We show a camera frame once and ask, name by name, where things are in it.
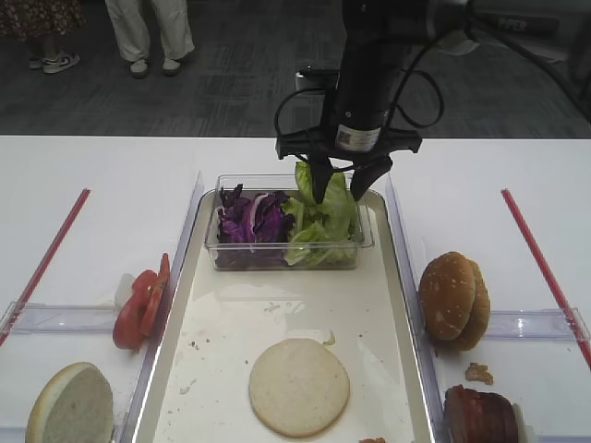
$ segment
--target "white table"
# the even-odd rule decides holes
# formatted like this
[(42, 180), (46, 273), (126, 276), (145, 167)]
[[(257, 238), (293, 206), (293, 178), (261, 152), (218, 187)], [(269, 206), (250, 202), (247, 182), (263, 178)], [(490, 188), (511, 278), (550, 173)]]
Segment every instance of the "white table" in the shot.
[[(429, 259), (460, 250), (480, 263), (493, 309), (556, 307), (501, 198), (508, 187), (571, 304), (591, 322), (591, 142), (426, 140), (419, 154), (392, 157), (417, 277)], [(122, 273), (157, 267), (163, 251), (175, 252), (198, 171), (211, 189), (220, 174), (294, 168), (277, 161), (271, 138), (0, 137), (0, 158), (2, 310), (84, 187), (90, 198), (32, 302), (111, 302)]]

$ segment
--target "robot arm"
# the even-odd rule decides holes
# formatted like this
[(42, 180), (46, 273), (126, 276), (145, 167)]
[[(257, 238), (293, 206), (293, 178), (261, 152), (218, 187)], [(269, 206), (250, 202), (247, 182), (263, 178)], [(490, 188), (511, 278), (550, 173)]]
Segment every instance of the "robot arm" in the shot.
[(343, 19), (347, 39), (338, 74), (301, 73), (325, 90), (320, 125), (282, 134), (276, 119), (279, 158), (297, 155), (310, 163), (318, 202), (336, 171), (330, 158), (352, 163), (351, 192), (359, 199), (390, 170), (392, 151), (418, 150), (417, 132), (390, 128), (392, 87), (413, 47), (437, 42), (442, 51), (461, 54), (466, 44), (498, 44), (488, 30), (534, 54), (568, 60), (575, 78), (591, 49), (588, 0), (343, 0)]

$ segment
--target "white tray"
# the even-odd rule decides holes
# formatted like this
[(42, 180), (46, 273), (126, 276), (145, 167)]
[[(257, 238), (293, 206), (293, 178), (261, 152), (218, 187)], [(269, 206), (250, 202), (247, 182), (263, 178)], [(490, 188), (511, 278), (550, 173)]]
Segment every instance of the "white tray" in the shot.
[(212, 193), (203, 198), (137, 441), (288, 441), (251, 411), (250, 369), (278, 341), (324, 341), (331, 331), (351, 399), (305, 441), (430, 440), (387, 210), (378, 194), (367, 197), (375, 246), (359, 267), (298, 272), (214, 270), (202, 246)]

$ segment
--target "round bun slice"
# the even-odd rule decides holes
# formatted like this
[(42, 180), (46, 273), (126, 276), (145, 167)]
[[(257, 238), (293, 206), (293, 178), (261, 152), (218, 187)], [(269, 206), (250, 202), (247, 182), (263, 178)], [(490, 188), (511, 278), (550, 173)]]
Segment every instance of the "round bun slice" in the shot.
[(472, 260), (468, 261), (472, 267), (472, 273), (474, 274), (474, 281), (476, 283), (476, 296), (474, 298), (472, 312), (470, 313), (470, 319), (457, 339), (441, 342), (441, 344), (455, 351), (469, 351), (476, 347), (487, 331), (488, 321), (490, 319), (490, 299), (488, 298), (487, 286), (484, 283), (477, 263)]
[(341, 362), (311, 339), (289, 339), (267, 349), (250, 374), (250, 403), (260, 421), (287, 437), (318, 434), (349, 399)]
[(418, 293), (431, 337), (458, 338), (470, 319), (475, 292), (472, 266), (462, 254), (448, 252), (427, 265)]
[(108, 443), (113, 392), (91, 363), (65, 367), (49, 380), (30, 412), (25, 443)]

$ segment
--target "floral skirt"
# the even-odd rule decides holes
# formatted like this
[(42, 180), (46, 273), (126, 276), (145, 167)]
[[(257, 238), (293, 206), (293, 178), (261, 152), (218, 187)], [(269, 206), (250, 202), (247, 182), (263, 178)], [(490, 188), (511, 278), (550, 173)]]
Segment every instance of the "floral skirt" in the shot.
[(25, 42), (84, 26), (78, 0), (0, 0), (0, 37)]

